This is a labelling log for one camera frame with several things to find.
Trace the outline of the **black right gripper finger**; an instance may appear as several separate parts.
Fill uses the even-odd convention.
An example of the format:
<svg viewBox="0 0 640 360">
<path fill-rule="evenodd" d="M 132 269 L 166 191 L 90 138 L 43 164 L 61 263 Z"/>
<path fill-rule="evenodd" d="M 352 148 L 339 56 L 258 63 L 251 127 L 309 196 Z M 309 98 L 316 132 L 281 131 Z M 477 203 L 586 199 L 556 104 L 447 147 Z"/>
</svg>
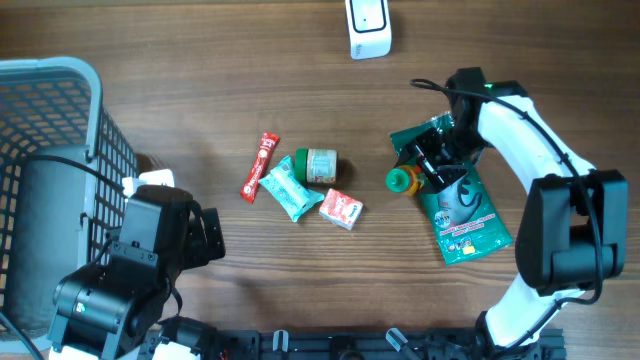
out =
<svg viewBox="0 0 640 360">
<path fill-rule="evenodd" d="M 407 165 L 413 167 L 418 173 L 424 172 L 422 158 L 424 157 L 423 149 L 418 144 L 406 144 L 402 147 L 398 154 L 398 159 L 394 165 L 395 168 Z"/>
<path fill-rule="evenodd" d="M 426 182 L 423 191 L 425 193 L 440 193 L 467 174 L 467 167 L 463 165 L 444 165 L 433 171 L 428 170 L 425 174 Z"/>
</svg>

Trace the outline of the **chilli sauce bottle green cap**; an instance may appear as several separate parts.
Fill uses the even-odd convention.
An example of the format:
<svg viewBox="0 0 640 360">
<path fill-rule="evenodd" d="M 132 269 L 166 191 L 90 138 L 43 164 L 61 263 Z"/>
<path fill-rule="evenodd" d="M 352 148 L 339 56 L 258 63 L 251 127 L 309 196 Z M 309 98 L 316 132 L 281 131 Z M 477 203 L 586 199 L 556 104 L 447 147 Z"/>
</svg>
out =
<svg viewBox="0 0 640 360">
<path fill-rule="evenodd" d="M 417 165 L 401 165 L 391 169 L 385 179 L 386 187 L 407 196 L 415 195 L 424 186 L 422 170 Z"/>
</svg>

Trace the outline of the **green 3M gloves packet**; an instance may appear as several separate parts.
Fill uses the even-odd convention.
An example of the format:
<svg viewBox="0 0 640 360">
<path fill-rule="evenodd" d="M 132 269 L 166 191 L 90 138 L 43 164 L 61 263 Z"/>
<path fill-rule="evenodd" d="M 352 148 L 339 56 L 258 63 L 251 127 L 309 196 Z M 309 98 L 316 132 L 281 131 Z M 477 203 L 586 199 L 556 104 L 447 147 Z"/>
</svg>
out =
<svg viewBox="0 0 640 360">
<path fill-rule="evenodd" d="M 398 156 L 402 147 L 429 128 L 452 130 L 450 113 L 443 113 L 415 127 L 390 135 Z M 410 196 L 431 222 L 437 244 L 447 265 L 487 256 L 513 242 L 500 219 L 474 162 L 468 174 L 440 193 L 425 193 L 423 187 Z"/>
</svg>

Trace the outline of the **red white small carton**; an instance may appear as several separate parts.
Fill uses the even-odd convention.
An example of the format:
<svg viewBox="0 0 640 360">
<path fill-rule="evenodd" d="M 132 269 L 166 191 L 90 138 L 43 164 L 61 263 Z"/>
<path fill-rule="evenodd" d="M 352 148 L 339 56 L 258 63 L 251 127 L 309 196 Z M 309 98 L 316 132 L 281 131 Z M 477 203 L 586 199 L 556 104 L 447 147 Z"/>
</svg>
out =
<svg viewBox="0 0 640 360">
<path fill-rule="evenodd" d="M 335 189 L 330 189 L 320 206 L 319 213 L 332 224 L 352 230 L 363 208 L 362 202 Z"/>
</svg>

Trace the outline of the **small jar green lid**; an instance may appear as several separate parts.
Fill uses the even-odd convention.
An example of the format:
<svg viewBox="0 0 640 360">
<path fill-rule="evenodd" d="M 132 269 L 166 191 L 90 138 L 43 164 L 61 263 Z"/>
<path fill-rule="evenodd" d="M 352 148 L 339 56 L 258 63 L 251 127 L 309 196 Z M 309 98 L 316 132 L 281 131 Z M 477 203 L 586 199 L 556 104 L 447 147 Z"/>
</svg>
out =
<svg viewBox="0 0 640 360">
<path fill-rule="evenodd" d="M 295 152 L 294 176 L 300 183 L 334 184 L 337 162 L 336 150 L 299 148 Z"/>
</svg>

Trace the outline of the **pale green small packet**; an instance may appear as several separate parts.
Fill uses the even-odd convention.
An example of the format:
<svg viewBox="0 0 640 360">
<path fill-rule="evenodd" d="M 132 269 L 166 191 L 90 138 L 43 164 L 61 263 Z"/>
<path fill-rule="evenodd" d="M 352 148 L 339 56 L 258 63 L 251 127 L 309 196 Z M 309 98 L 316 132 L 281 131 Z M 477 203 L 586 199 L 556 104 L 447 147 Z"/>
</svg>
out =
<svg viewBox="0 0 640 360">
<path fill-rule="evenodd" d="M 325 198 L 322 193 L 307 189 L 295 178 L 289 155 L 260 179 L 259 184 L 283 207 L 294 223 Z"/>
</svg>

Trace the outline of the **red small packet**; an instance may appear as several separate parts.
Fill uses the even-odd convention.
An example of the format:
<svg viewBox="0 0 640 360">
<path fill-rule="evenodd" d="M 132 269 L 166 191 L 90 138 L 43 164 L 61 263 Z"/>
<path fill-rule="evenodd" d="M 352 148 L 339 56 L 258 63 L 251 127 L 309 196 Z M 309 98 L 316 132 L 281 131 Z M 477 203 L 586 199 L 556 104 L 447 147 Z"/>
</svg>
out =
<svg viewBox="0 0 640 360">
<path fill-rule="evenodd" d="M 266 171 L 269 161 L 280 141 L 280 136 L 274 133 L 264 132 L 260 142 L 255 161 L 243 184 L 240 195 L 248 203 L 253 204 L 259 188 L 259 180 Z"/>
</svg>

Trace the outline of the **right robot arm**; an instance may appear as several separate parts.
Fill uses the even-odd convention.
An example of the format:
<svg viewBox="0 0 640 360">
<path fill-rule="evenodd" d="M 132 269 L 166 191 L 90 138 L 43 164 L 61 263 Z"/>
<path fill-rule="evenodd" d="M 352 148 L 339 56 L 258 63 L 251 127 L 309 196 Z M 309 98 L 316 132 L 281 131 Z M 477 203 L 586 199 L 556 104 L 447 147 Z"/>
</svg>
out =
<svg viewBox="0 0 640 360">
<path fill-rule="evenodd" d="M 445 85 L 410 84 L 444 94 L 454 120 L 452 130 L 428 130 L 400 152 L 401 159 L 416 159 L 426 192 L 453 188 L 463 162 L 488 146 L 527 192 L 515 248 L 518 275 L 480 316 L 478 346 L 488 359 L 522 356 L 564 305 L 595 303 L 604 280 L 622 272 L 628 184 L 618 171 L 600 171 L 572 152 L 516 81 L 489 83 L 475 67 L 458 70 Z"/>
</svg>

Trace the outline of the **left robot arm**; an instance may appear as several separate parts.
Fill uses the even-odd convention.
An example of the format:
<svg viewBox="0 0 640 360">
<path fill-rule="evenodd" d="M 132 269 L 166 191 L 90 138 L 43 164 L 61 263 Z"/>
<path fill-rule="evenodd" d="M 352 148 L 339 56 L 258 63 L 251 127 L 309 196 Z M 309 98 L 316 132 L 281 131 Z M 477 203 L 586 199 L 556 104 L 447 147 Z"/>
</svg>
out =
<svg viewBox="0 0 640 360">
<path fill-rule="evenodd" d="M 118 359 L 140 345 L 175 292 L 179 275 L 226 254 L 219 214 L 178 188 L 143 185 L 129 198 L 106 255 L 57 285 L 48 333 L 56 355 Z"/>
</svg>

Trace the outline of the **white barcode scanner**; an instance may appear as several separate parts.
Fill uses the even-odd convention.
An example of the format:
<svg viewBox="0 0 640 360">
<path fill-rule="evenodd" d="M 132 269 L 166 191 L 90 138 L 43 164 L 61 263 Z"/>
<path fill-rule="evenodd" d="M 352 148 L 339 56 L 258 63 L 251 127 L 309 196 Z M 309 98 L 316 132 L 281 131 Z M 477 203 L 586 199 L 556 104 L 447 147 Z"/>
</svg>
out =
<svg viewBox="0 0 640 360">
<path fill-rule="evenodd" d="M 353 60 L 386 56 L 391 50 L 392 29 L 387 0 L 345 0 Z"/>
</svg>

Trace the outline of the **grey plastic shopping basket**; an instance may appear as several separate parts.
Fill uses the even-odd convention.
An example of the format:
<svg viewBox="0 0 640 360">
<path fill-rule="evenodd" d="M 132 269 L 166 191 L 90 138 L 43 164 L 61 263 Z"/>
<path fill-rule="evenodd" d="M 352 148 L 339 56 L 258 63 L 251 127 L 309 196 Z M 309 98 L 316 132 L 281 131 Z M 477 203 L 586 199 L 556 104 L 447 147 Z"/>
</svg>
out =
<svg viewBox="0 0 640 360">
<path fill-rule="evenodd" d="M 98 73 L 73 57 L 1 63 L 1 312 L 40 351 L 59 281 L 122 222 L 136 154 L 103 103 Z"/>
</svg>

